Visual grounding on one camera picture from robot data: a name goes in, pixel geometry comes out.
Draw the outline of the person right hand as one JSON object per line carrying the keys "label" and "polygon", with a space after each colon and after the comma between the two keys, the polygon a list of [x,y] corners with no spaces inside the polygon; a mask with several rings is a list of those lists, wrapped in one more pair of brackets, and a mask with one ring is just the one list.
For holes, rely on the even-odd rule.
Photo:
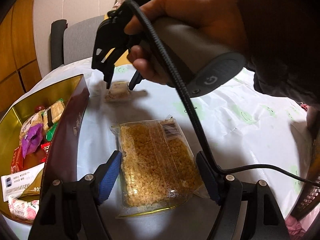
{"label": "person right hand", "polygon": [[193,96],[223,85],[247,66],[246,35],[236,0],[125,0],[128,60],[141,79]]}

